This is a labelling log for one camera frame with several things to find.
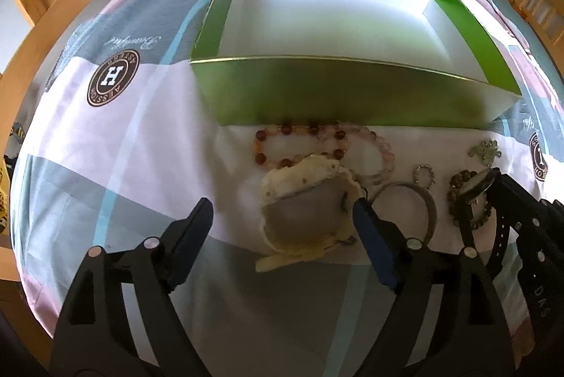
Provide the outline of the silver metal bangle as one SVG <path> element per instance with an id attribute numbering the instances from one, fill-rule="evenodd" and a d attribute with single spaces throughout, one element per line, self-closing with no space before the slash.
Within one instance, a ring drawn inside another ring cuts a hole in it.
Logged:
<path id="1" fill-rule="evenodd" d="M 393 222 L 405 238 L 416 238 L 428 245 L 435 234 L 435 200 L 427 189 L 414 183 L 396 181 L 382 186 L 372 208 L 382 220 Z"/>

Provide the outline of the cream white wristwatch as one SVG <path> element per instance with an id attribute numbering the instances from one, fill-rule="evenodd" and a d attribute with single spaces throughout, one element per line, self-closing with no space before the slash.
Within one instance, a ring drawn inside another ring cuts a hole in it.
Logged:
<path id="1" fill-rule="evenodd" d="M 272 254 L 255 263 L 258 273 L 324 258 L 357 242 L 353 206 L 365 193 L 339 161 L 310 155 L 272 170 L 261 185 L 260 232 Z"/>

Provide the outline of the black wristwatch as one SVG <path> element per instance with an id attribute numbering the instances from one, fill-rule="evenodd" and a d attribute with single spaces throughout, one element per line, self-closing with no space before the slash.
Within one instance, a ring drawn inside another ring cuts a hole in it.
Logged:
<path id="1" fill-rule="evenodd" d="M 464 247 L 475 250 L 473 232 L 483 227 L 490 219 L 494 207 L 488 198 L 496 181 L 501 179 L 498 168 L 486 168 L 471 177 L 458 190 L 455 202 L 455 222 L 461 232 Z M 494 280 L 502 271 L 503 258 L 509 243 L 509 225 L 500 212 L 495 213 L 495 237 L 486 273 Z"/>

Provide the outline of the green silver flower brooch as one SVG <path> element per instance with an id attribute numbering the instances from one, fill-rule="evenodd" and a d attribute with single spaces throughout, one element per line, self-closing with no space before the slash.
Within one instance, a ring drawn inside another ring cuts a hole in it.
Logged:
<path id="1" fill-rule="evenodd" d="M 479 159 L 483 166 L 491 167 L 494 161 L 502 156 L 502 152 L 496 140 L 482 140 L 479 144 L 472 146 L 467 155 Z"/>

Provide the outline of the plaid pastel bed sheet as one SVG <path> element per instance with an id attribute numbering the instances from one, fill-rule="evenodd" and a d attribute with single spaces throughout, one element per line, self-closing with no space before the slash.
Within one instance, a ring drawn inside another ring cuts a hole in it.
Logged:
<path id="1" fill-rule="evenodd" d="M 211 0 L 112 0 L 80 25 L 51 72 L 12 178 L 12 247 L 39 323 L 54 331 L 87 249 L 124 250 L 210 199 L 214 221 L 172 301 L 216 376 L 349 376 L 391 308 L 359 243 L 258 273 L 270 256 L 261 185 L 283 159 L 340 149 L 371 191 L 429 165 L 438 210 L 430 245 L 462 240 L 447 182 L 494 166 L 536 198 L 563 196 L 563 87 L 532 32 L 502 0 L 462 0 L 493 37 L 521 97 L 480 128 L 278 123 L 223 125 L 190 56 Z"/>

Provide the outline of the wooden bed footboard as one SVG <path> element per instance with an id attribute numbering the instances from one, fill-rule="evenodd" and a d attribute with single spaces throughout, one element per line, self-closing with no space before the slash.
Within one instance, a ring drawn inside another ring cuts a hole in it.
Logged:
<path id="1" fill-rule="evenodd" d="M 532 27 L 563 74 L 563 0 L 514 0 L 513 8 Z"/>

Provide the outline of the green cardboard box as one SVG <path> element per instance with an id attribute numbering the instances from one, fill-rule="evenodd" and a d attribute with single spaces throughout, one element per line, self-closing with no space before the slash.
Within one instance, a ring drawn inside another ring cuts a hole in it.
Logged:
<path id="1" fill-rule="evenodd" d="M 223 125 L 480 128 L 521 97 L 462 0 L 211 0 L 190 62 Z"/>

